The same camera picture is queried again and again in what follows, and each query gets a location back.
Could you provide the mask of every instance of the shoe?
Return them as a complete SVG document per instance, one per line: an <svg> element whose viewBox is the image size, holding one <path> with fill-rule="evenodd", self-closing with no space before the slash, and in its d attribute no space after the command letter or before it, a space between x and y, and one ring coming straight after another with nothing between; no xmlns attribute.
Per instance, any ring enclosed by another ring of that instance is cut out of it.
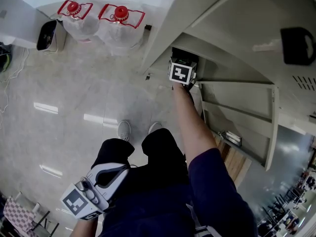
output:
<svg viewBox="0 0 316 237"><path fill-rule="evenodd" d="M155 122L152 124L152 126L149 128L149 131L148 131L148 134L152 133L152 132L155 132L156 130L158 129L162 129L163 126L161 123L159 122Z"/></svg>
<svg viewBox="0 0 316 237"><path fill-rule="evenodd" d="M118 124L118 138L124 141L129 141L129 136L132 132L130 124L123 120Z"/></svg>

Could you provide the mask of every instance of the black pants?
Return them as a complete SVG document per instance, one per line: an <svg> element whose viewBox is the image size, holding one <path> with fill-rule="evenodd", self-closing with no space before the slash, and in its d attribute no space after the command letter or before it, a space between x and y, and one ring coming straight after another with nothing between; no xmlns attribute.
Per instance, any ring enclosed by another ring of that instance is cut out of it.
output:
<svg viewBox="0 0 316 237"><path fill-rule="evenodd" d="M162 128L149 134L142 143L143 152L148 156L148 164L131 168L114 197L164 188L174 184L188 184L188 170L185 157L178 148L169 130ZM127 158L134 147L121 139L103 142L95 165L117 162L127 164Z"/></svg>

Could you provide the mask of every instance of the blue sleeve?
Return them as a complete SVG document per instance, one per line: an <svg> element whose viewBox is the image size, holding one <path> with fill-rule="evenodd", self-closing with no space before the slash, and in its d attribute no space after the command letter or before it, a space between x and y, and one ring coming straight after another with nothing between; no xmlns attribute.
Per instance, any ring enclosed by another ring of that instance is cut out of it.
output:
<svg viewBox="0 0 316 237"><path fill-rule="evenodd" d="M248 204L237 193L219 150L210 149L189 165L193 205L200 224L222 237L256 237L257 227Z"/></svg>

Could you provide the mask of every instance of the white cube with marker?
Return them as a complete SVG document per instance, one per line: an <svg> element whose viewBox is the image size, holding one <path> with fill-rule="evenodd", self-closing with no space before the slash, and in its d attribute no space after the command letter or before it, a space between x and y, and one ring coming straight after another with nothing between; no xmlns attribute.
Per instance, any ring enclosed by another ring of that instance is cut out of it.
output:
<svg viewBox="0 0 316 237"><path fill-rule="evenodd" d="M190 84L196 77L196 70L196 62L175 57L171 57L169 60L168 75L171 81Z"/></svg>

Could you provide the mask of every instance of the chair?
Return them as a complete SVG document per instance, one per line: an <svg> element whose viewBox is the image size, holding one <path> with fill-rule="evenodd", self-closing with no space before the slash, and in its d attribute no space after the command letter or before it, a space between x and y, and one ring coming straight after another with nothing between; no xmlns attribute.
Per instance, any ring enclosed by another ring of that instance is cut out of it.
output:
<svg viewBox="0 0 316 237"><path fill-rule="evenodd" d="M40 208L40 204L37 203L32 211L21 206L17 200L22 195L19 192L18 196L13 199L9 197L5 203L3 214L6 219L16 228L16 230L24 237L51 237L56 231L59 223L55 226L52 233L49 233L47 226L47 216L50 213L48 211L41 220L36 223L34 222L36 213ZM45 219L44 227L41 225L42 221Z"/></svg>

